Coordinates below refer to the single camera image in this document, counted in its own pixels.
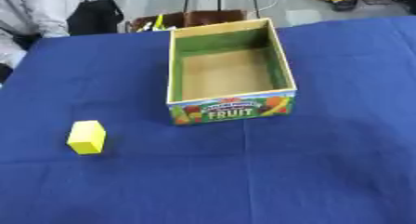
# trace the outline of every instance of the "fruit box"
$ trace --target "fruit box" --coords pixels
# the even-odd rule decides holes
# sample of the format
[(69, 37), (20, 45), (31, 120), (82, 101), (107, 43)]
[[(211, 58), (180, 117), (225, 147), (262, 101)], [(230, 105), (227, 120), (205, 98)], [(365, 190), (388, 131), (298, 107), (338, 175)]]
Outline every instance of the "fruit box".
[(167, 105), (177, 125), (291, 112), (296, 85), (272, 21), (171, 32)]

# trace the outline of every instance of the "gray floor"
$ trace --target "gray floor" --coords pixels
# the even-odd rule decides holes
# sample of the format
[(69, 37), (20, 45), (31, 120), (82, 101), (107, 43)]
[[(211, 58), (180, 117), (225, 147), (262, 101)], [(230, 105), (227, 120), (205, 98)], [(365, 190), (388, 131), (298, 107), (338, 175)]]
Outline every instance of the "gray floor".
[[(259, 0), (260, 7), (269, 7), (262, 10), (262, 17), (273, 19), (278, 27), (288, 27), (313, 23), (324, 20), (348, 20), (358, 18), (373, 18), (383, 16), (407, 15), (400, 5), (368, 6), (360, 2), (352, 12), (333, 12), (330, 5), (319, 0)], [(184, 0), (121, 0), (123, 10), (128, 20), (137, 17), (158, 15), (181, 11)], [(254, 19), (253, 0), (223, 0), (226, 9), (242, 9), (249, 12), (248, 18)], [(216, 0), (190, 0), (190, 10), (216, 9)]]

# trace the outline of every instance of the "table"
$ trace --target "table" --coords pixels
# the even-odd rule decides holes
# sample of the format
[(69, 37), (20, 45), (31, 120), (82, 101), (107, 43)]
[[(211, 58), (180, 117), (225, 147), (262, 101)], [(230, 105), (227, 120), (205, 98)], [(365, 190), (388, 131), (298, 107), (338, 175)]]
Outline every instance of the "table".
[[(415, 26), (281, 29), (293, 114), (181, 127), (168, 33), (42, 40), (0, 90), (0, 222), (413, 224)], [(88, 119), (109, 136), (81, 157)]]

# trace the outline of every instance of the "box label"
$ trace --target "box label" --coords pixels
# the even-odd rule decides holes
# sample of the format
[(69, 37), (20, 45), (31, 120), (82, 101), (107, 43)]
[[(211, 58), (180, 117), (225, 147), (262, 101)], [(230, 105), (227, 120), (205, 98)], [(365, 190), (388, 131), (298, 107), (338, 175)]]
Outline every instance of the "box label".
[(231, 98), (170, 107), (177, 125), (287, 114), (293, 97)]

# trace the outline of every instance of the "yellow cube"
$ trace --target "yellow cube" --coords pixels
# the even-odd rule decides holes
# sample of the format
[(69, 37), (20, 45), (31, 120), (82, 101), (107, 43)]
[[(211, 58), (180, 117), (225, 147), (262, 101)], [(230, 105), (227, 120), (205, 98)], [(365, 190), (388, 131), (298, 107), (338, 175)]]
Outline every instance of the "yellow cube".
[(106, 134), (98, 121), (76, 122), (68, 138), (68, 145), (78, 154), (101, 153)]

